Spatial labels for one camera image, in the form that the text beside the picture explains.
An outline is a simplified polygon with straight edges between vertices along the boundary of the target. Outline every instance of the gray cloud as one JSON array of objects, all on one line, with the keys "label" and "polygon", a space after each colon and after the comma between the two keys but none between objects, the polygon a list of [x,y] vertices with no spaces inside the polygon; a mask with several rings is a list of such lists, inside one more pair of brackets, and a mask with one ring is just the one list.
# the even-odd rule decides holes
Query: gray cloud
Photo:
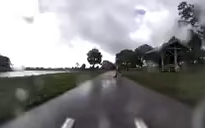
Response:
[{"label": "gray cloud", "polygon": [[[177,27],[177,5],[181,1],[40,0],[40,9],[42,12],[52,11],[58,14],[64,39],[71,40],[76,36],[81,37],[114,54],[121,49],[136,48],[143,43],[157,46],[173,35],[183,40],[188,39],[189,35],[186,29]],[[189,2],[205,8],[205,0],[190,0]],[[148,12],[166,10],[169,13],[168,18],[159,23],[146,21],[137,24],[134,20],[136,5],[145,7]],[[129,33],[135,31],[139,25],[146,26],[151,31],[149,41],[132,41],[130,39]]]}]

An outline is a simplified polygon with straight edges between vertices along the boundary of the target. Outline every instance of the sky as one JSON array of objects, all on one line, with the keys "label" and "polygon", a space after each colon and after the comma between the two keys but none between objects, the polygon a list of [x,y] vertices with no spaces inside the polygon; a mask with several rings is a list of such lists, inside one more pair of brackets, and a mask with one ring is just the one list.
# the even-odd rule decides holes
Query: sky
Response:
[{"label": "sky", "polygon": [[[0,0],[0,54],[14,67],[72,67],[88,65],[86,53],[98,48],[114,62],[122,49],[187,40],[176,24],[180,1]],[[205,0],[189,2],[205,8]]]}]

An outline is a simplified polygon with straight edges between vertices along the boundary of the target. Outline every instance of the white road marking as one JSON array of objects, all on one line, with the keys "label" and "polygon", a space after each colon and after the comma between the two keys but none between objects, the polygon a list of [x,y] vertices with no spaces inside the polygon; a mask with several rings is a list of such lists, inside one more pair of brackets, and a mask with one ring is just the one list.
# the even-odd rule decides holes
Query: white road marking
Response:
[{"label": "white road marking", "polygon": [[75,120],[72,118],[67,118],[65,123],[62,125],[62,128],[72,128]]},{"label": "white road marking", "polygon": [[140,118],[135,118],[135,126],[136,128],[148,128],[148,126],[144,123],[144,121]]}]

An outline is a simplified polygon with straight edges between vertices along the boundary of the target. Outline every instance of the green grass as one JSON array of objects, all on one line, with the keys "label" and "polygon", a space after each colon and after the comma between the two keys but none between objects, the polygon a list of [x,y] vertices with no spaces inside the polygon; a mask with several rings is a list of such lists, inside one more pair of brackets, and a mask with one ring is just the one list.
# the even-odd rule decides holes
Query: green grass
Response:
[{"label": "green grass", "polygon": [[0,123],[76,87],[103,71],[0,78]]},{"label": "green grass", "polygon": [[124,76],[149,89],[194,107],[205,97],[205,71],[181,73],[125,72]]}]

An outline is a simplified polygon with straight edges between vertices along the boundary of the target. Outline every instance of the wet road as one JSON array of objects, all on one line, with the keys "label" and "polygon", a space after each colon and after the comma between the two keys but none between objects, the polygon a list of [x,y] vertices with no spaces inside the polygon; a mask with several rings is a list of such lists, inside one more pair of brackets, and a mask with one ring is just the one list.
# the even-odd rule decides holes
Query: wet road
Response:
[{"label": "wet road", "polygon": [[74,128],[136,128],[142,118],[149,128],[190,128],[192,111],[168,97],[114,79],[113,72],[87,81],[2,128],[61,128],[67,117]]}]

